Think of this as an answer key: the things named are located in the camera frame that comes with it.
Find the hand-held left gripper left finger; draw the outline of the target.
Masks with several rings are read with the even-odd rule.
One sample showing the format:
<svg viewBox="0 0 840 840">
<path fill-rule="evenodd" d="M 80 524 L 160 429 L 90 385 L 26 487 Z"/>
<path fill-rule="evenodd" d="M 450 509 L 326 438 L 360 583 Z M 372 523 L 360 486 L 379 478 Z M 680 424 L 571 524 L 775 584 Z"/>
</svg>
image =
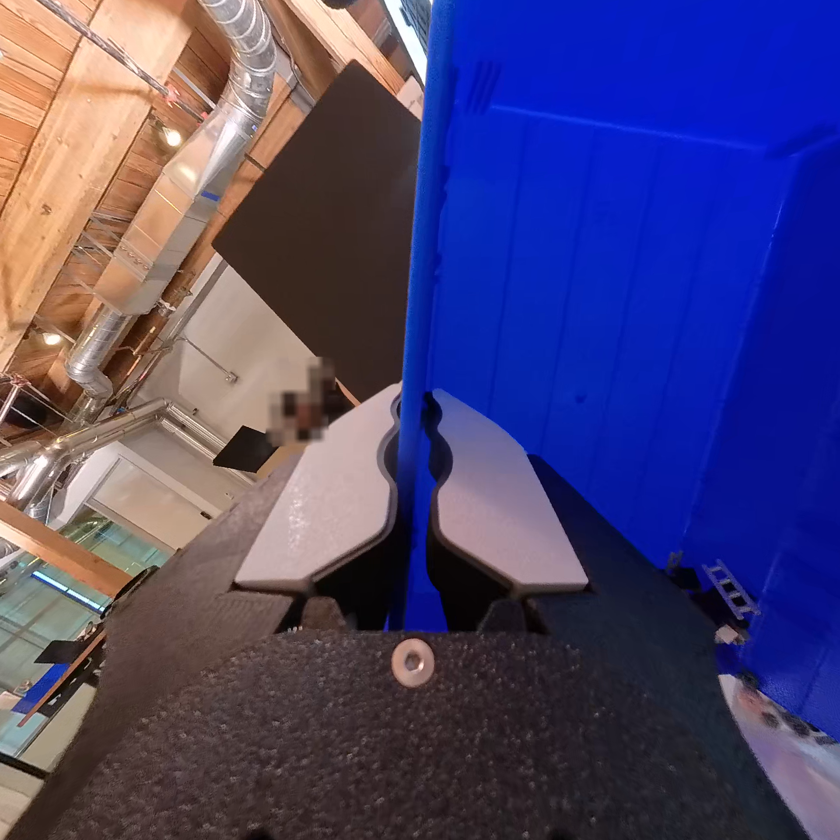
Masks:
<svg viewBox="0 0 840 840">
<path fill-rule="evenodd" d="M 334 421 L 307 446 L 245 556 L 244 590 L 311 590 L 393 529 L 396 482 L 386 464 L 398 437 L 400 382 Z"/>
</svg>

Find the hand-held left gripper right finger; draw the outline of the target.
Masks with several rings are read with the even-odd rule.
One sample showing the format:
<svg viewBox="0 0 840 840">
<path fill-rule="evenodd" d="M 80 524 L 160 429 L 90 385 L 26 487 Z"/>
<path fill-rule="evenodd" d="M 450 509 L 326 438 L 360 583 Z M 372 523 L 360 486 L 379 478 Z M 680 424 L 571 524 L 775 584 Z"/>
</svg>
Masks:
<svg viewBox="0 0 840 840">
<path fill-rule="evenodd" d="M 430 400 L 430 512 L 441 546 L 513 595 L 584 591 L 587 573 L 525 449 L 446 391 Z"/>
</svg>

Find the blue plastic bin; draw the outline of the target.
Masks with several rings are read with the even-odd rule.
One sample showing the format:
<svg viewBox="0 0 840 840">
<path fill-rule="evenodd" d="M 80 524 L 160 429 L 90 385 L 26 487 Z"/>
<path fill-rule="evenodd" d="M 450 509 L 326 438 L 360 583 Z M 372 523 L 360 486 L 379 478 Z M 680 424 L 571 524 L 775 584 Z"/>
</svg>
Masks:
<svg viewBox="0 0 840 840">
<path fill-rule="evenodd" d="M 838 739 L 838 2 L 433 2 L 399 487 L 425 393 L 642 555 L 759 597 L 743 663 Z"/>
</svg>

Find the pile of loose lego pieces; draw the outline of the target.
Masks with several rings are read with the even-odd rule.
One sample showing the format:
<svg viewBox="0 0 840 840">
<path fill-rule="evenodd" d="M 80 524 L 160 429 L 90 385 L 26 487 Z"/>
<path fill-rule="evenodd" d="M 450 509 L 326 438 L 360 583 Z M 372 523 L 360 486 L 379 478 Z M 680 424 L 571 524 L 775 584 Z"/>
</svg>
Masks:
<svg viewBox="0 0 840 840">
<path fill-rule="evenodd" d="M 684 564 L 681 551 L 672 552 L 665 573 L 671 583 L 714 623 L 717 644 L 742 647 L 750 640 L 750 624 L 760 615 L 760 609 L 723 562 L 702 564 L 698 572 L 695 567 Z"/>
</svg>

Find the small black ceiling panel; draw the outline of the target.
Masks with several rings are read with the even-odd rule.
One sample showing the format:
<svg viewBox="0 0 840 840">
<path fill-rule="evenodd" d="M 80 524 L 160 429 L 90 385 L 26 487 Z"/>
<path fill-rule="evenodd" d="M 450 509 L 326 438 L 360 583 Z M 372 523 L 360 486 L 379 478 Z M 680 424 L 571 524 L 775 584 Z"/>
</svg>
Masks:
<svg viewBox="0 0 840 840">
<path fill-rule="evenodd" d="M 213 465 L 256 475 L 276 451 L 265 432 L 243 425 L 213 458 Z"/>
</svg>

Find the silver metal pipe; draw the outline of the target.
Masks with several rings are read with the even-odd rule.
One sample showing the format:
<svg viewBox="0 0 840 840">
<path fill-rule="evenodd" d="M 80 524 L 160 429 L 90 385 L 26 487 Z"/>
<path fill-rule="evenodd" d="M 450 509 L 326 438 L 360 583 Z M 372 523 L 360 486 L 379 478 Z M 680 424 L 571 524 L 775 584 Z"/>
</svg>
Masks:
<svg viewBox="0 0 840 840">
<path fill-rule="evenodd" d="M 174 401 L 157 398 L 56 437 L 49 443 L 28 440 L 6 448 L 1 455 L 2 477 L 14 476 L 12 488 L 5 498 L 6 503 L 25 511 L 29 506 L 39 503 L 68 465 L 153 425 L 163 426 L 210 459 L 214 459 L 227 444 Z"/>
</svg>

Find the large black ceiling panel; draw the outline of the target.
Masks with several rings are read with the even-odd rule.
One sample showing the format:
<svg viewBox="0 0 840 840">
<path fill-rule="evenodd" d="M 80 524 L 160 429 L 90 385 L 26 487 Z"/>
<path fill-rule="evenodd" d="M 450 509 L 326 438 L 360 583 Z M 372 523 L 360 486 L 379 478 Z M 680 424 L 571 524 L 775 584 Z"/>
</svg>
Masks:
<svg viewBox="0 0 840 840">
<path fill-rule="evenodd" d="M 361 402 L 402 379 L 420 134 L 351 61 L 213 240 Z"/>
</svg>

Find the silver air duct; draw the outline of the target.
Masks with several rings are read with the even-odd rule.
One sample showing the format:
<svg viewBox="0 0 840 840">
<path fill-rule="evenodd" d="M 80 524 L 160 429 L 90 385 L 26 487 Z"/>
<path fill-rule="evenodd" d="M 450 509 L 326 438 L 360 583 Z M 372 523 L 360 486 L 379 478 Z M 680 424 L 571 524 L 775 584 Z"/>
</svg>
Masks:
<svg viewBox="0 0 840 840">
<path fill-rule="evenodd" d="M 102 366 L 125 324 L 149 312 L 198 240 L 266 117 L 277 68 L 270 20 L 257 1 L 200 2 L 232 50 L 215 109 L 164 166 L 95 286 L 97 317 L 65 368 L 96 417 L 112 395 Z"/>
</svg>

